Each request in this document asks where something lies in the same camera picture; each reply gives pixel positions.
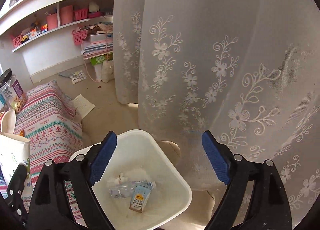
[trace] paper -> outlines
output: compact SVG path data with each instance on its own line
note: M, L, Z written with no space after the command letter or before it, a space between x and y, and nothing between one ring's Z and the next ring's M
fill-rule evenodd
M81 94L72 101L76 111L80 114L81 119L83 119L93 108L95 108L95 105L90 103Z

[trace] patterned bedspread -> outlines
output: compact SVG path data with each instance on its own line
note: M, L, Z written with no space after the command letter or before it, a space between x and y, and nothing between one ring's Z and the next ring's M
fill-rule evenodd
M44 162L67 162L82 149L82 125L74 120L76 110L71 98L65 95L56 81L40 85L27 92L28 101L17 115L15 134L25 131L30 139L30 175L34 188ZM73 200L67 186L70 200ZM4 196L6 186L0 186ZM31 196L24 199L28 211Z

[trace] pink container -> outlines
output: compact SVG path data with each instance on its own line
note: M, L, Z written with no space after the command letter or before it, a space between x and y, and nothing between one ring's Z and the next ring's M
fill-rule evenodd
M87 37L88 30L82 30L78 32L72 32L73 41L75 45L81 45L82 41Z
M100 16L102 16L101 11L97 11L97 12L93 12L93 13L88 14L88 18L96 18L96 17L100 17Z
M73 22L73 5L66 6L60 9L61 25Z
M48 25L48 30L52 30L58 27L57 13L47 16L47 25Z
M21 45L21 35L17 36L16 38L15 37L11 37L11 39L12 39L13 46L15 48Z
M88 10L89 10L88 8L81 9L81 10L75 10L76 21L88 18Z

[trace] purple label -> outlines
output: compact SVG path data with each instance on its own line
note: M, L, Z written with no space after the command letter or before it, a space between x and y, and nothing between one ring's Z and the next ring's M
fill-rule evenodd
M18 82L18 80L16 80L13 85L12 85L13 89L16 91L17 96L20 98L23 94L23 90Z

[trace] white lace curtain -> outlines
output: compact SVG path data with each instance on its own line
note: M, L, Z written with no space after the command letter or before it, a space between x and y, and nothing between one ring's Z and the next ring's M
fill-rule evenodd
M115 0L114 15L118 100L138 103L140 128L180 147L190 187L219 200L201 144L210 130L250 161L274 160L297 225L320 192L314 1Z

